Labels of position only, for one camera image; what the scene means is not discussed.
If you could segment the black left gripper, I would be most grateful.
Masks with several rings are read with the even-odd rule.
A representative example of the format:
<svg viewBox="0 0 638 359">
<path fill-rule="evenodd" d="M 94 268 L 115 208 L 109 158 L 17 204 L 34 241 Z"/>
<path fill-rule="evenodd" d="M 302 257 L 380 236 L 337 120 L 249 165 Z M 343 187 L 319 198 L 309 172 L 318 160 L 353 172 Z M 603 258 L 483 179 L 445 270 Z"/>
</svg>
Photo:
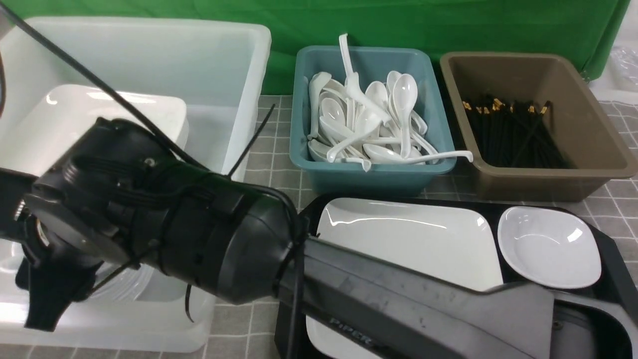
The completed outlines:
<svg viewBox="0 0 638 359">
<path fill-rule="evenodd" d="M 62 261 L 38 261 L 25 254 L 14 282 L 29 293 L 25 329 L 55 331 L 74 302 L 87 300 L 96 283 L 98 264 L 82 266 Z"/>
</svg>

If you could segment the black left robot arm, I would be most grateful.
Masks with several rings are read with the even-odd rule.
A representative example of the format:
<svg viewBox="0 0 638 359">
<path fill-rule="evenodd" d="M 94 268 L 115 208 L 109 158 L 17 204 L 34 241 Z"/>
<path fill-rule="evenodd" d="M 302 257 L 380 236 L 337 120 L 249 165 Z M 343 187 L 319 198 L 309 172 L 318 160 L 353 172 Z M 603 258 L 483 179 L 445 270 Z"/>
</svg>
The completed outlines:
<svg viewBox="0 0 638 359">
<path fill-rule="evenodd" d="M 141 264 L 231 304 L 274 296 L 388 359 L 637 357 L 622 306 L 514 282 L 463 288 L 308 231 L 290 198 L 169 149 L 163 134 L 98 120 L 39 177 L 1 169 L 1 236 L 22 245 L 26 329 L 53 332 L 75 302 Z"/>
</svg>

